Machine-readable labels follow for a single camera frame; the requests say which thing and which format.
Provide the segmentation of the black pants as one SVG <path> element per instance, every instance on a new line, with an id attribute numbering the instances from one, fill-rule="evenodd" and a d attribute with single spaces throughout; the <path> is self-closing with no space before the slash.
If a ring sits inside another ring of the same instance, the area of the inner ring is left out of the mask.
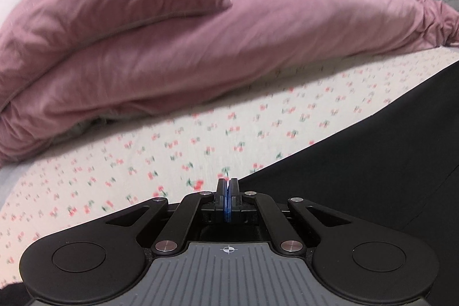
<path id="1" fill-rule="evenodd" d="M 427 241 L 458 278 L 458 65 L 323 141 L 240 181 Z"/>

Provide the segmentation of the floral bed sheet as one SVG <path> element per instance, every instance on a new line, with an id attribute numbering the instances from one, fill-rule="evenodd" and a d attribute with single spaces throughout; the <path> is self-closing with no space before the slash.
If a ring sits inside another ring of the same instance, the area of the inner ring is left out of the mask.
<path id="1" fill-rule="evenodd" d="M 373 115 L 458 60 L 456 48 L 279 71 L 168 117 L 92 127 L 1 170 L 1 284 L 38 238 L 154 196 L 242 178 Z"/>

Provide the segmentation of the pink duvet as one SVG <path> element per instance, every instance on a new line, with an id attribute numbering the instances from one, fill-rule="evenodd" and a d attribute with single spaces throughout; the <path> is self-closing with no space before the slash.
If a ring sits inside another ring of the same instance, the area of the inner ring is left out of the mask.
<path id="1" fill-rule="evenodd" d="M 233 0 L 223 12 L 143 26 L 65 58 L 1 113 L 1 162 L 97 118 L 179 110 L 276 69 L 457 41 L 458 12 L 437 0 Z"/>

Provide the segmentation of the black garment beside bed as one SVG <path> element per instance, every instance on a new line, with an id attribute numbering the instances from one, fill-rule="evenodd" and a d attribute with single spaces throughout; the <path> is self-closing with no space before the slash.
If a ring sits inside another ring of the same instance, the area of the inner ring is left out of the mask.
<path id="1" fill-rule="evenodd" d="M 30 299 L 23 283 L 10 283 L 0 290 L 0 306 L 25 306 Z"/>

